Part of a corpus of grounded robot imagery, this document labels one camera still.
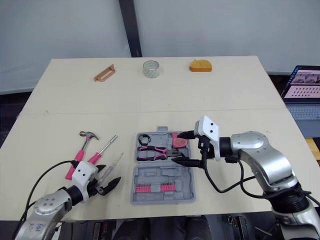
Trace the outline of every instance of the robotic arm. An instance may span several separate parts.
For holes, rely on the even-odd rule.
[[[57,223],[74,205],[86,202],[97,193],[106,195],[121,179],[121,177],[115,178],[106,187],[102,187],[101,183],[104,179],[96,179],[96,177],[105,165],[95,166],[87,161],[75,162],[77,167],[72,175],[73,185],[69,188],[62,187],[37,200],[31,216],[21,226],[15,240],[51,239]]]
[[[265,135],[248,131],[231,137],[220,137],[219,127],[204,116],[195,123],[194,130],[182,132],[178,137],[198,138],[201,160],[177,157],[173,159],[174,162],[204,169],[211,183],[213,181],[207,170],[207,159],[220,161],[224,157],[227,163],[239,163],[241,169],[240,161],[247,163],[263,195],[247,192],[243,182],[240,183],[241,189],[251,197],[270,201],[284,239],[320,239],[320,218],[311,201],[306,198],[310,192],[302,190],[287,158],[270,145]]]

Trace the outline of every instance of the laptop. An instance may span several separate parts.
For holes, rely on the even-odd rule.
[[[303,136],[319,138],[320,66],[296,66],[280,95]]]

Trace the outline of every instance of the black pole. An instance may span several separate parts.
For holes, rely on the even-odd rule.
[[[119,0],[131,57],[142,57],[134,0]]]

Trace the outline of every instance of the pliers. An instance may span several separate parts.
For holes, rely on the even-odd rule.
[[[167,158],[175,158],[178,156],[185,156],[182,152],[174,149],[167,149],[166,147],[159,147],[159,146],[142,146],[138,147],[138,151],[156,151],[161,154],[152,156],[152,157],[145,157],[145,156],[137,156],[137,161],[155,161],[155,160],[166,160]]]

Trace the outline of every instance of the gray tool case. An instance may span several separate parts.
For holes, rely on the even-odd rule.
[[[191,167],[179,165],[171,161],[171,157],[165,160],[137,160],[137,157],[149,158],[161,154],[157,151],[138,151],[139,147],[144,147],[139,143],[141,135],[149,135],[150,142],[147,146],[165,147],[171,150],[173,148],[173,133],[179,132],[169,132],[168,127],[159,126],[157,132],[140,132],[136,136],[134,159],[137,165],[133,169],[132,204],[178,204],[196,200],[194,173]],[[189,142],[186,147],[177,150],[185,157],[191,155]]]

